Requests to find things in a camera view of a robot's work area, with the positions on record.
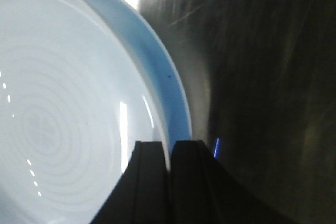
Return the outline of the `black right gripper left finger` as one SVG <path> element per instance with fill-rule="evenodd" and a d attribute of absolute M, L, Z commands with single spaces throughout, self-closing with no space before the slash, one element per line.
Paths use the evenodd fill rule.
<path fill-rule="evenodd" d="M 161 142 L 135 143 L 125 172 L 91 223 L 169 223 Z"/>

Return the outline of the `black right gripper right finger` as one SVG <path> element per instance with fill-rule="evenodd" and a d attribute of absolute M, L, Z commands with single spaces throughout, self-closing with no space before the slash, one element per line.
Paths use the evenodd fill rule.
<path fill-rule="evenodd" d="M 288 223 L 236 182 L 202 141 L 177 141 L 171 155 L 174 223 Z"/>

